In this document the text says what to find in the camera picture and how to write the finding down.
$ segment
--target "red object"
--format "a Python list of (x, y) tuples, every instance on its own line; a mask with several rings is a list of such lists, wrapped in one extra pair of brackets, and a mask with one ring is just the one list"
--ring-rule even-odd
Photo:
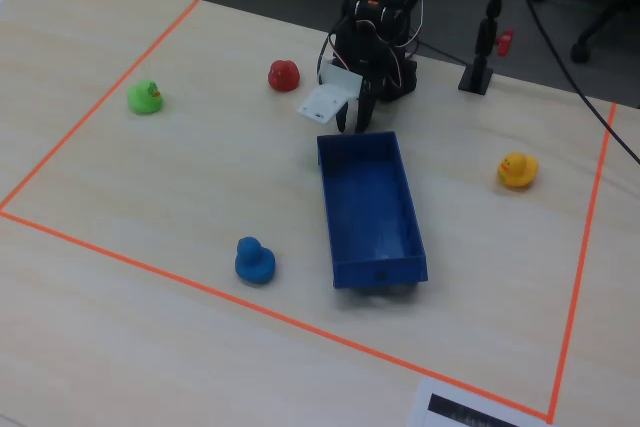
[(504, 57), (509, 53), (509, 47), (511, 47), (511, 41), (513, 40), (513, 29), (507, 29), (500, 37), (496, 37), (496, 44), (498, 45), (498, 55)]
[(276, 60), (269, 71), (269, 85), (279, 92), (289, 92), (300, 83), (300, 72), (291, 60)]

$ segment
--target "red rubber duck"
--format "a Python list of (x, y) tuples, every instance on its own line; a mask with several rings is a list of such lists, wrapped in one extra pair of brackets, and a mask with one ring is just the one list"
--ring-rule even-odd
[(276, 60), (269, 71), (269, 85), (279, 92), (290, 92), (300, 83), (300, 72), (292, 60)]

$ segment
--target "green rubber duck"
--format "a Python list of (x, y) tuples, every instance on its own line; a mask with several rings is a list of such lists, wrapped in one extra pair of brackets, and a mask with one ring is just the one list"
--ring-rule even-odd
[(129, 108), (139, 115), (153, 114), (162, 108), (162, 95), (153, 80), (141, 80), (127, 91)]

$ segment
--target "rubber duck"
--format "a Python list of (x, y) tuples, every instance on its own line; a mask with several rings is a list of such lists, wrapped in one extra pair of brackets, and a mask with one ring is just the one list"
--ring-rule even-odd
[(269, 249), (262, 247), (253, 237), (245, 237), (238, 242), (236, 273), (254, 284), (266, 284), (276, 271), (276, 258)]
[(141, 80), (127, 91), (129, 108), (136, 114), (153, 114), (162, 108), (162, 95), (153, 80)]
[(279, 92), (290, 92), (300, 83), (300, 71), (292, 60), (276, 60), (269, 69), (269, 85)]
[(538, 161), (520, 152), (508, 154), (498, 167), (498, 177), (507, 187), (526, 187), (538, 173)]

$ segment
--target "blue rubber duck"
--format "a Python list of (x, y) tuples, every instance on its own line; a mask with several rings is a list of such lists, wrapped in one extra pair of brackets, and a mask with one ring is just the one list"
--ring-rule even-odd
[(276, 272), (276, 258), (253, 237), (238, 242), (236, 273), (241, 279), (254, 284), (266, 284)]

